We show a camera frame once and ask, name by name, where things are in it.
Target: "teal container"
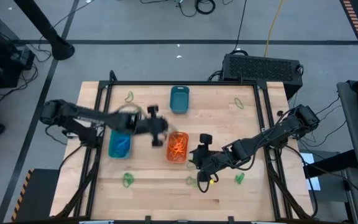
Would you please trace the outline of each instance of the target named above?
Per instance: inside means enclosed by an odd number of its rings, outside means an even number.
[[[111,131],[109,156],[115,159],[128,159],[131,156],[131,135]]]
[[[174,86],[171,89],[170,108],[175,114],[185,114],[189,109],[189,93],[187,86]]]

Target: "gray floor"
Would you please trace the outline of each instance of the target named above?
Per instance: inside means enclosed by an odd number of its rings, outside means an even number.
[[[37,1],[52,24],[70,12],[73,2]],[[185,13],[194,11],[192,2],[185,1]],[[80,0],[79,7],[84,4],[85,0]],[[241,39],[265,40],[278,4],[279,1],[275,0],[248,0]],[[243,1],[240,0],[234,0],[228,6],[217,1],[216,10],[212,14],[187,18],[180,14],[174,2],[143,5],[136,0],[95,0],[75,14],[68,39],[233,40],[237,36],[242,5]],[[39,39],[39,32],[13,0],[0,0],[0,18],[21,39]],[[65,23],[63,21],[57,26],[60,34]],[[357,39],[339,0],[287,0],[273,29],[272,40]],[[224,54],[233,47],[224,44],[75,45],[74,56],[58,63],[47,100],[61,98],[75,102],[82,81],[106,80],[111,69],[119,80],[206,80],[211,73],[220,69]],[[250,55],[263,56],[265,46],[238,47]],[[304,85],[298,92],[296,104],[309,105],[315,111],[337,98],[337,82],[358,79],[358,45],[271,45],[268,56],[296,59],[305,66]],[[0,204],[51,61],[36,63],[39,68],[38,79],[28,89],[13,93],[0,103],[0,122],[6,125],[5,133],[0,135]],[[327,133],[343,121],[343,112],[338,108],[314,132],[317,142],[321,142]],[[63,159],[64,146],[47,137],[44,129],[45,126],[38,123],[5,221],[10,220],[25,173],[34,168],[57,169]],[[62,137],[58,129],[52,132]],[[346,151],[352,147],[348,139],[349,133],[345,126],[316,149]],[[321,202],[319,205],[318,216],[323,220],[342,221],[346,217],[344,209],[335,209],[336,204]]]

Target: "wooden tabletop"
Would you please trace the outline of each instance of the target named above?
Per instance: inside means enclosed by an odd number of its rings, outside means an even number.
[[[98,82],[83,82],[77,104],[94,107]],[[211,150],[236,139],[251,138],[260,133],[255,97],[251,86],[189,86],[190,105],[187,114],[173,114],[169,108],[172,86],[115,85],[109,111],[125,103],[129,91],[134,94],[133,103],[144,110],[148,105],[159,105],[159,115],[166,117],[177,130],[189,134],[188,151],[196,149],[199,135],[213,136]],[[282,83],[268,83],[273,114],[288,109]],[[267,124],[263,94],[264,120]],[[234,99],[242,101],[239,109]],[[111,130],[106,128],[98,181],[93,202],[92,219],[144,220],[274,220],[272,200],[267,180],[264,152],[258,150],[253,168],[244,172],[241,185],[234,178],[242,171],[230,168],[218,172],[219,182],[205,194],[186,184],[187,177],[196,177],[197,170],[191,164],[172,164],[165,158],[167,146],[152,147],[149,134],[132,138],[130,159],[112,159],[108,156]],[[79,145],[79,140],[68,141],[65,156]],[[289,145],[297,149],[296,142]],[[71,199],[78,188],[85,150],[77,152],[63,166],[50,214],[57,214]],[[313,213],[310,196],[300,158],[291,151],[282,152],[283,168],[289,191],[309,213]],[[135,182],[127,189],[122,185],[123,175],[131,173]],[[277,188],[281,216],[285,216],[282,196]],[[83,197],[81,213],[85,213],[88,191]]]

